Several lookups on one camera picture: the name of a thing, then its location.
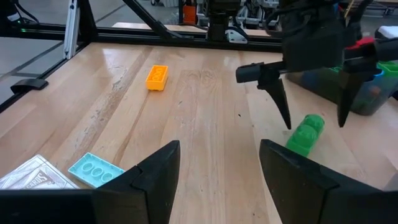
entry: light blue lego brick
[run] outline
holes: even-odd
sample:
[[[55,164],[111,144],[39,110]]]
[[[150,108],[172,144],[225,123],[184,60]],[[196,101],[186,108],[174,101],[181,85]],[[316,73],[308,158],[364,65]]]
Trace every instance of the light blue lego brick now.
[[[85,184],[97,188],[121,175],[124,170],[87,152],[68,172]]]

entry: orange lego brick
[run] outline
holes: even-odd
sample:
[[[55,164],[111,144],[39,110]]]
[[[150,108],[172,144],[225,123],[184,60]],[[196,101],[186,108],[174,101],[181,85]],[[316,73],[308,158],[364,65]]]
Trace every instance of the orange lego brick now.
[[[148,90],[162,91],[168,76],[168,66],[154,65],[150,70],[145,84]]]

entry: green lego brick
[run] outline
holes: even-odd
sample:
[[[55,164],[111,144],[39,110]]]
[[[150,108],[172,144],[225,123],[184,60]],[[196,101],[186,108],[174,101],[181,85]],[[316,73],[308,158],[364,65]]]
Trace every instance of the green lego brick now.
[[[398,78],[398,64],[394,62],[379,62],[378,65],[384,70],[384,76]]]
[[[308,114],[300,123],[293,135],[286,143],[286,148],[307,157],[325,125],[324,120],[317,114]]]

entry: wooden table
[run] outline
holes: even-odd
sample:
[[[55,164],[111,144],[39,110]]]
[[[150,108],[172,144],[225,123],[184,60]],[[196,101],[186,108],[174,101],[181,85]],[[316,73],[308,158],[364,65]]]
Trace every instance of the wooden table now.
[[[173,139],[181,167],[170,223],[280,223],[260,169],[261,139],[285,144],[276,105],[236,67],[281,54],[90,44],[0,114],[0,176],[41,154],[67,169],[86,152],[129,169]],[[164,91],[148,91],[153,65],[168,65]],[[339,128],[336,105],[285,82],[297,127],[320,114],[325,130],[309,158],[383,189],[397,173],[398,103],[375,115],[351,113]]]

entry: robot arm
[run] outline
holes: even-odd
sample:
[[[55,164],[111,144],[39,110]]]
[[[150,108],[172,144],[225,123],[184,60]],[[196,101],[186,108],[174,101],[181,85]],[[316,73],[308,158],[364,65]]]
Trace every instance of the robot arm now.
[[[238,83],[258,81],[258,89],[270,94],[289,129],[290,113],[279,79],[281,73],[342,65],[338,123],[343,127],[362,84],[381,72],[377,62],[398,59],[398,39],[377,40],[359,49],[345,50],[362,38],[359,22],[373,0],[364,0],[348,22],[335,10],[338,1],[280,0],[281,9],[267,18],[264,28],[269,35],[282,39],[283,61],[254,63],[236,70]],[[282,31],[268,28],[277,16]]]

